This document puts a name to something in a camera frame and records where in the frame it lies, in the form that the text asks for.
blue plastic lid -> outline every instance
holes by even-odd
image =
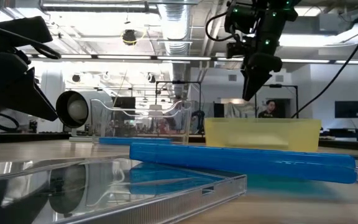
[[[130,146],[134,142],[151,142],[151,143],[163,143],[170,144],[171,139],[169,138],[137,138],[137,137],[102,137],[99,138],[100,144],[114,144],[114,145],[127,145]]]
[[[134,142],[129,157],[173,166],[346,184],[354,183],[357,178],[354,158],[343,154]]]

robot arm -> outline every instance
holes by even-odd
[[[252,0],[246,4],[233,0],[228,3],[224,29],[236,40],[227,44],[226,57],[243,56],[241,73],[244,76],[242,98],[249,101],[271,77],[279,72],[282,61],[274,56],[286,21],[295,21],[294,10],[300,0]]]
[[[0,106],[39,118],[57,119],[55,109],[34,82],[34,68],[16,47],[31,45],[48,58],[60,54],[42,43],[52,41],[41,17],[0,22]]]

metal frame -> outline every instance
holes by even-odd
[[[283,87],[292,87],[295,89],[295,105],[296,105],[296,111],[299,110],[299,99],[298,99],[298,86],[297,85],[281,85],[281,84],[271,84],[271,85],[262,85],[269,87],[269,88],[283,88]],[[255,118],[258,117],[258,109],[257,109],[257,94],[254,96],[255,98]]]
[[[43,62],[56,62],[54,59],[45,58],[38,53],[27,53],[32,60]],[[242,62],[243,58],[207,57],[207,56],[163,56],[163,55],[109,55],[109,54],[63,54],[60,62]],[[345,60],[320,60],[320,59],[282,59],[282,62],[294,64],[326,64],[343,65]],[[349,65],[358,65],[358,60],[351,60]]]

wooden table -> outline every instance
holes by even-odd
[[[358,151],[321,148],[358,155]],[[42,141],[0,144],[0,162],[63,157],[127,155],[128,147],[90,142]],[[202,223],[358,223],[358,184],[291,182],[249,176],[246,196],[195,215],[181,224]]]

yellow container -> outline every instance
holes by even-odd
[[[206,118],[207,146],[316,152],[316,119]]]

